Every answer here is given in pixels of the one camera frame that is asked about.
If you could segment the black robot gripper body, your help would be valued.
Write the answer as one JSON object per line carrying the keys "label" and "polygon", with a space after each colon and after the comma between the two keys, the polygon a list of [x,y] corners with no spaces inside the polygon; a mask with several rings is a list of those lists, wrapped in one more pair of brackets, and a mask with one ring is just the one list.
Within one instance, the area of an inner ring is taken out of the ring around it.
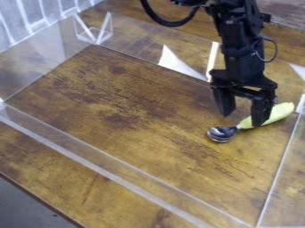
{"label": "black robot gripper body", "polygon": [[257,95],[276,96],[277,83],[265,76],[264,40],[256,38],[244,47],[221,46],[224,69],[210,71],[212,87],[228,88],[236,96],[249,100]]}

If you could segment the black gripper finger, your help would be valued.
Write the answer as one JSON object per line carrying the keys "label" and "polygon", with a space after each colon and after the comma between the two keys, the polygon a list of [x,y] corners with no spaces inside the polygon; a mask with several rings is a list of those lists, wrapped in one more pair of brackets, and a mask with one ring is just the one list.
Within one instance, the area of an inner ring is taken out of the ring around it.
{"label": "black gripper finger", "polygon": [[252,124],[254,127],[261,126],[269,120],[276,103],[276,96],[257,95],[252,98]]}
{"label": "black gripper finger", "polygon": [[226,117],[236,109],[234,94],[228,88],[214,88],[213,97],[217,103],[221,114]]}

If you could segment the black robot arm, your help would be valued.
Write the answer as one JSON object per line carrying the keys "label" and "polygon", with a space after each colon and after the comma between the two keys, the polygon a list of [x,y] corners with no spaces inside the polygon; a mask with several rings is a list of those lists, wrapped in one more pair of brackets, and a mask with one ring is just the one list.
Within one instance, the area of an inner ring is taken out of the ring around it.
{"label": "black robot arm", "polygon": [[278,84],[265,76],[265,48],[261,34],[265,15],[256,0],[171,0],[175,4],[202,7],[213,16],[222,38],[225,69],[212,69],[212,89],[221,113],[236,109],[236,96],[252,101],[253,126],[270,117]]}

